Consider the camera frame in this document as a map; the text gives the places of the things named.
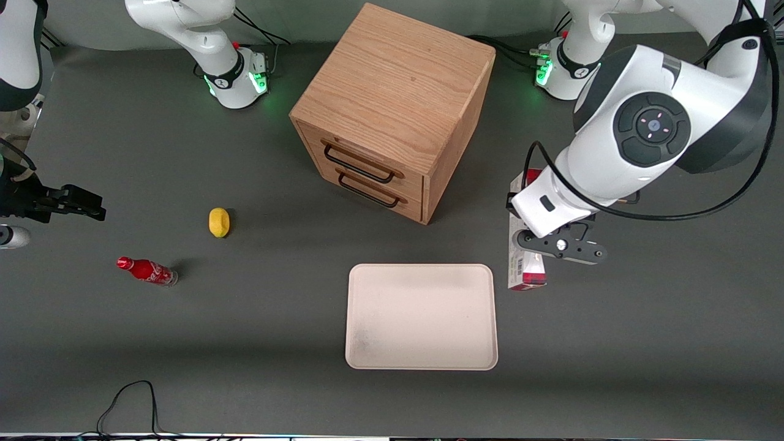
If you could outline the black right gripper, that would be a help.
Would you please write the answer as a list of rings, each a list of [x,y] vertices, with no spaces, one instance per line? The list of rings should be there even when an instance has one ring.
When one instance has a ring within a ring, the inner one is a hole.
[[[2,161],[1,212],[2,217],[36,219],[50,222],[51,216],[76,214],[104,221],[106,209],[102,198],[73,184],[59,190],[58,201],[50,198],[51,188],[45,187],[37,174],[14,161]]]

